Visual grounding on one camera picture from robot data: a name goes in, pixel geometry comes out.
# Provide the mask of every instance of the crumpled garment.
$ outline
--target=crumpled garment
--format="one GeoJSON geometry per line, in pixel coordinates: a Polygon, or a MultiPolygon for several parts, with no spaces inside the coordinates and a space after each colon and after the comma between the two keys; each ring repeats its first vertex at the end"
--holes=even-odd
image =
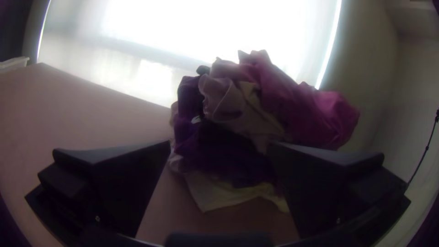
{"type": "Polygon", "coordinates": [[[289,213],[285,198],[272,184],[261,183],[254,187],[234,188],[230,183],[216,176],[200,171],[183,171],[181,166],[183,162],[183,156],[171,152],[166,165],[171,171],[183,175],[192,198],[203,213],[238,205],[257,197],[269,200],[278,207],[279,211],[289,213]]]}
{"type": "Polygon", "coordinates": [[[240,64],[217,59],[210,76],[257,83],[263,109],[281,122],[293,143],[336,150],[350,139],[360,114],[340,93],[297,84],[271,63],[265,50],[238,55],[240,64]]]}
{"type": "Polygon", "coordinates": [[[259,152],[266,153],[270,141],[283,138],[282,125],[261,107],[258,84],[203,75],[198,87],[205,97],[205,117],[248,137],[259,152]]]}
{"type": "Polygon", "coordinates": [[[175,153],[183,156],[185,171],[216,175],[235,188],[262,182],[276,185],[268,158],[252,141],[203,118],[204,97],[198,90],[200,76],[184,77],[177,91],[178,112],[173,116],[175,153]],[[193,121],[198,116],[201,121],[193,121]]]}

